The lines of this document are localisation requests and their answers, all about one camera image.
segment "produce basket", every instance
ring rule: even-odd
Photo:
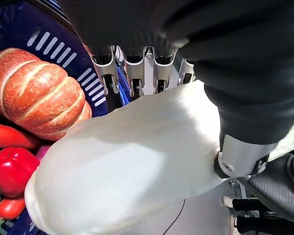
[[[54,0],[0,0],[0,51],[9,47],[26,50],[41,60],[58,64],[81,85],[93,117],[108,113],[103,86],[93,63]],[[119,68],[123,105],[130,101],[129,88]],[[2,235],[44,235],[26,210],[2,225]]]

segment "gray floor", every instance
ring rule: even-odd
[[[152,93],[152,62],[145,61],[145,94]],[[178,72],[173,69],[170,87],[177,84]],[[234,196],[234,190],[225,181],[210,192],[187,199],[184,209],[166,233],[167,235],[228,235],[230,211],[222,205],[224,195]],[[164,210],[156,217],[119,235],[162,235],[179,214],[183,202]]]

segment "silver metal bracket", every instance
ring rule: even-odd
[[[223,150],[218,155],[220,168],[230,177],[238,178],[250,175],[257,162],[268,155],[277,143],[252,144],[240,141],[232,136],[225,135]],[[265,163],[258,165],[264,170]]]
[[[196,78],[195,77],[195,72],[194,72],[194,65],[191,64],[191,63],[188,63],[185,59],[182,59],[182,63],[181,63],[181,66],[180,66],[180,71],[178,73],[179,75],[179,78],[178,78],[178,85],[182,85],[183,84],[183,81],[184,81],[184,78],[185,78],[185,75],[186,74],[191,74],[191,81],[190,82],[193,82],[194,79]]]
[[[124,57],[127,82],[130,86],[130,96],[134,96],[133,79],[139,79],[139,95],[144,95],[145,86],[145,57],[138,63],[130,63]]]
[[[176,52],[173,55],[173,58],[169,64],[162,65],[158,64],[155,59],[155,51],[153,52],[153,93],[158,93],[158,81],[164,80],[165,82],[165,89],[166,90],[169,86],[171,71],[172,71],[172,65],[175,59]]]
[[[112,76],[112,86],[113,86],[113,92],[115,94],[118,94],[120,92],[119,89],[119,77],[118,77],[118,72],[117,72],[117,67],[116,67],[116,62],[114,59],[114,54],[113,54],[113,50],[111,50],[111,61],[108,64],[105,65],[99,65],[97,64],[95,61],[94,65],[95,65],[95,69],[97,72],[97,75],[100,79],[101,84],[104,86],[104,94],[107,95],[108,94],[108,88],[106,85],[106,81],[104,79],[103,76],[105,75],[111,75]]]

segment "scored bread crust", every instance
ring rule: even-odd
[[[91,117],[79,83],[56,64],[16,48],[0,52],[0,114],[35,135],[56,141]]]

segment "red bell pepper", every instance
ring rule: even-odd
[[[39,145],[40,141],[36,137],[10,126],[0,125],[0,148],[22,147],[35,150]]]
[[[39,160],[24,148],[5,148],[0,151],[0,193],[6,197],[20,196]]]

